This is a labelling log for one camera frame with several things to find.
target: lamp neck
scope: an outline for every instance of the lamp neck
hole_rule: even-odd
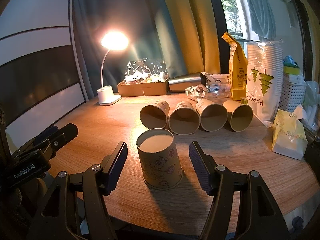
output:
[[[101,64],[101,88],[103,88],[103,63],[104,63],[104,60],[106,59],[106,56],[108,55],[109,51],[110,51],[110,49],[107,50],[106,54],[103,57],[102,64]]]

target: white plastic basket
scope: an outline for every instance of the white plastic basket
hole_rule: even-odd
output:
[[[304,80],[294,84],[289,82],[288,77],[284,75],[279,109],[293,112],[298,105],[303,103],[306,86],[307,84]]]

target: upside-down paper cup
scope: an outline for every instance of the upside-down paper cup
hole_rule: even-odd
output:
[[[208,132],[219,130],[227,121],[228,112],[226,108],[208,99],[200,100],[196,104],[196,110],[200,115],[202,128]]]
[[[183,177],[173,134],[166,129],[151,129],[137,139],[144,182],[156,189],[177,186]]]
[[[140,121],[149,128],[164,128],[167,125],[170,106],[164,100],[147,105],[140,111]]]
[[[223,105],[228,111],[228,122],[233,131],[241,132],[248,128],[253,118],[253,111],[250,106],[233,100],[228,100]]]
[[[175,110],[169,116],[169,127],[175,134],[193,134],[198,130],[199,126],[200,116],[190,102],[182,101],[178,103]]]

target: yellow paper bag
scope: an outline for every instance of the yellow paper bag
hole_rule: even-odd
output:
[[[303,124],[295,113],[278,110],[273,124],[272,150],[281,155],[301,160],[308,141]]]
[[[231,77],[233,100],[241,100],[246,97],[247,65],[241,45],[229,34],[223,34],[222,38],[230,44],[229,74]]]

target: lamp base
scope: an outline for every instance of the lamp base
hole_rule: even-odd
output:
[[[121,99],[120,95],[114,95],[111,86],[105,86],[97,90],[99,104],[102,106],[110,106]]]
[[[119,100],[121,99],[121,95],[115,95],[115,96],[112,96],[110,98],[108,98],[106,101],[104,102],[100,102],[99,101],[99,105],[102,105],[102,106],[110,106],[110,105],[113,105],[115,102],[118,102]]]

